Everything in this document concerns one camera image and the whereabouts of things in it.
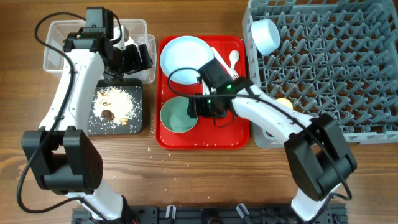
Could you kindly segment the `green bowl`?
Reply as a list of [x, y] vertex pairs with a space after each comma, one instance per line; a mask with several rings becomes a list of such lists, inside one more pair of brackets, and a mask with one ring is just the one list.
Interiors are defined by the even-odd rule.
[[161, 107], [161, 123], [173, 133], [186, 133], [197, 123], [198, 118], [191, 118], [187, 114], [189, 99], [177, 96], [169, 99]]

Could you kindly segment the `light blue plate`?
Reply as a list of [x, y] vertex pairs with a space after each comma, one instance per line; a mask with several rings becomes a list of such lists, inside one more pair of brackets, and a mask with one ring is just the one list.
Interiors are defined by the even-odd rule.
[[198, 81], [197, 70], [214, 59], [211, 47], [194, 36], [174, 38], [165, 45], [160, 54], [160, 67], [166, 77], [175, 72], [171, 80], [178, 84], [192, 85]]

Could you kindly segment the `pink plastic fork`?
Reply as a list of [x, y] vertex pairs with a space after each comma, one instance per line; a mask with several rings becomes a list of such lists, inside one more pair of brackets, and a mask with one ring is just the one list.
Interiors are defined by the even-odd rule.
[[238, 73], [236, 70], [232, 70], [230, 68], [231, 65], [228, 65], [224, 59], [222, 58], [222, 56], [218, 53], [218, 51], [214, 48], [211, 47], [211, 50], [213, 51], [213, 54], [215, 56], [215, 59], [217, 59], [217, 61], [219, 61], [219, 63], [226, 69], [227, 73], [231, 76], [231, 78], [233, 80], [237, 79], [239, 77]]

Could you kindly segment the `rice and food scraps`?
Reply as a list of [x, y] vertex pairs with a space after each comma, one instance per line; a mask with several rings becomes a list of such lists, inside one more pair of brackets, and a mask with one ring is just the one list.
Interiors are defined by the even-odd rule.
[[93, 116], [111, 124], [127, 126], [137, 118], [142, 106], [122, 88], [107, 87], [97, 90], [93, 100]]

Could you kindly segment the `yellow cup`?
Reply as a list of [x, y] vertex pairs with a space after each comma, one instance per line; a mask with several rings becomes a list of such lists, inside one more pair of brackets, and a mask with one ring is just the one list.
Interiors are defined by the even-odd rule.
[[286, 99], [286, 98], [278, 98], [276, 99], [276, 101], [284, 106], [286, 106], [289, 109], [293, 109], [293, 104], [290, 100]]

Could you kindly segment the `light blue bowl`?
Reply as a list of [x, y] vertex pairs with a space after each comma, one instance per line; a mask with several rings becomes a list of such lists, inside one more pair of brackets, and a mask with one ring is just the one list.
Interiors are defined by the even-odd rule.
[[272, 20], [254, 21], [251, 24], [251, 31], [253, 42], [262, 55], [267, 56], [279, 48], [280, 34]]

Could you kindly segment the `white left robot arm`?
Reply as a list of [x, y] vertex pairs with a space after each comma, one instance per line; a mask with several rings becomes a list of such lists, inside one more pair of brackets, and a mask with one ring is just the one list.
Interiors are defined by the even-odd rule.
[[127, 200], [103, 180], [103, 161], [87, 136], [93, 95], [103, 74], [124, 75], [151, 68], [146, 44], [126, 39], [122, 27], [119, 37], [113, 29], [81, 28], [68, 34], [61, 55], [66, 66], [46, 117], [36, 131], [26, 131], [22, 148], [28, 160], [17, 187], [22, 202], [22, 186], [32, 170], [38, 186], [67, 201], [79, 201], [97, 220], [106, 223], [134, 223], [137, 215]]

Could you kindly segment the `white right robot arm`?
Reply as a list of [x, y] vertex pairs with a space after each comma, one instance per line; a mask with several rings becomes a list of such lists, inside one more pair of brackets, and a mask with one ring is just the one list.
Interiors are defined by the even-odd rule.
[[347, 193], [344, 200], [351, 200], [346, 180], [357, 162], [337, 120], [328, 114], [314, 118], [290, 109], [247, 78], [233, 80], [215, 59], [202, 63], [196, 71], [198, 80], [210, 88], [209, 95], [195, 95], [204, 109], [211, 114], [230, 111], [266, 129], [284, 145], [298, 186], [291, 207], [299, 219], [316, 219], [341, 185]]

